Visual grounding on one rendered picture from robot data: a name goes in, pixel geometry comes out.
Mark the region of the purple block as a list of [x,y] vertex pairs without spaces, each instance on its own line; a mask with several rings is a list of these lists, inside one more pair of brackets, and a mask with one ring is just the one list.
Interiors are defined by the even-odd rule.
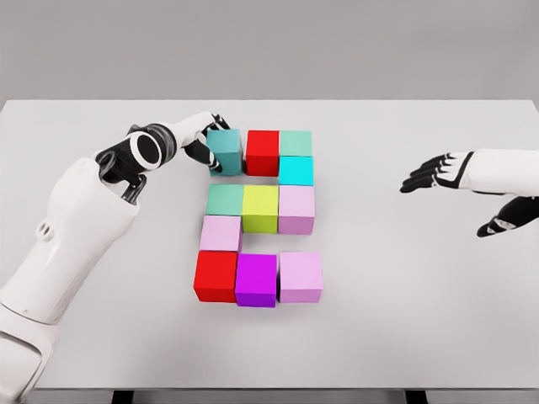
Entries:
[[276,306],[277,256],[240,253],[237,259],[235,295],[239,306]]

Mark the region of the red block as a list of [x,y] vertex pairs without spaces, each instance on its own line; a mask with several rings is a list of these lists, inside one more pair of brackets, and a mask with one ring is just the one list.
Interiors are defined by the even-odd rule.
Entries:
[[280,162],[280,132],[249,130],[245,159],[247,175],[277,177]]
[[199,251],[194,291],[201,302],[236,303],[237,252]]

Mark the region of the cyan block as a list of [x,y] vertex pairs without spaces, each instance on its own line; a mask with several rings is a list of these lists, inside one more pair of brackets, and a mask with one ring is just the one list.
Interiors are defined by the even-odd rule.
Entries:
[[313,186],[313,158],[280,157],[279,185]]

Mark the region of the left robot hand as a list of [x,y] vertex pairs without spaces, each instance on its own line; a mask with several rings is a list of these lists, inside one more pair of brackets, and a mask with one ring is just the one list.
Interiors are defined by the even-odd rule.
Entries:
[[182,148],[191,159],[207,166],[214,173],[222,172],[222,165],[206,144],[209,130],[229,130],[229,124],[219,115],[209,111],[189,117]]

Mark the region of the yellow-green block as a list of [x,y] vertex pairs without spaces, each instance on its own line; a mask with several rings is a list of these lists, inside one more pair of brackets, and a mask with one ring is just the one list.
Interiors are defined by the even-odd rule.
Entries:
[[243,188],[242,223],[246,233],[278,232],[279,187],[245,185]]

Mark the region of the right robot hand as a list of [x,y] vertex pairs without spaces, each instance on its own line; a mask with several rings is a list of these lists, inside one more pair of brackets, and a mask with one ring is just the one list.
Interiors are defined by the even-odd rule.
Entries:
[[[470,161],[474,153],[479,150],[481,149],[466,152],[447,152],[432,157],[408,175],[401,185],[400,192],[407,194],[417,189],[430,189],[439,186],[447,189],[469,190],[476,194],[506,195],[482,193],[471,189],[470,180],[468,179]],[[539,220],[539,196],[508,195],[512,195],[514,198],[505,204],[490,221],[478,228],[478,237],[491,237],[513,231]]]

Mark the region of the pink block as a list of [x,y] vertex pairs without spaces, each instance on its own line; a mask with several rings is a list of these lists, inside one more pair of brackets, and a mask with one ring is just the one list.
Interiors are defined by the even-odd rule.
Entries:
[[243,228],[240,216],[206,215],[204,217],[200,250],[239,253],[242,242]]
[[323,293],[322,259],[319,252],[282,252],[280,303],[318,303]]
[[280,185],[278,232],[311,235],[316,215],[313,186]]

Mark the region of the pale green block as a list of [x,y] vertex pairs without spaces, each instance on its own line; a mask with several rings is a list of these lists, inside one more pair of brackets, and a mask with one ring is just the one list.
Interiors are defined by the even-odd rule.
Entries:
[[243,209],[242,184],[212,183],[209,186],[205,214],[240,216]]
[[281,130],[280,155],[284,157],[311,157],[312,132],[310,130]]

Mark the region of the dark teal block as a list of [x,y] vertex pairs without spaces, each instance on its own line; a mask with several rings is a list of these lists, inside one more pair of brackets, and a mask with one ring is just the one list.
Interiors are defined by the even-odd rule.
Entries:
[[211,176],[239,176],[243,173],[243,144],[240,130],[209,130],[206,145],[222,166],[221,173],[210,170]]

